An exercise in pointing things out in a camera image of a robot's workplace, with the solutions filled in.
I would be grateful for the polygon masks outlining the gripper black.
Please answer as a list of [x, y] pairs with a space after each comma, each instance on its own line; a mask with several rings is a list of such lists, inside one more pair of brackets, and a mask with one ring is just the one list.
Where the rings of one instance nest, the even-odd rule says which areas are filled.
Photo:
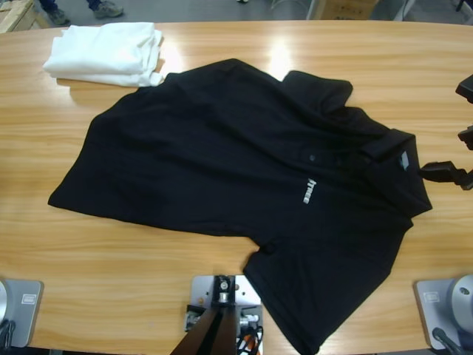
[[[469, 150], [473, 150], [473, 126], [468, 126], [457, 136]], [[419, 174], [428, 181], [454, 183], [466, 191], [472, 189], [472, 171], [467, 172], [465, 169], [459, 169], [451, 161], [427, 163], [420, 169]]]

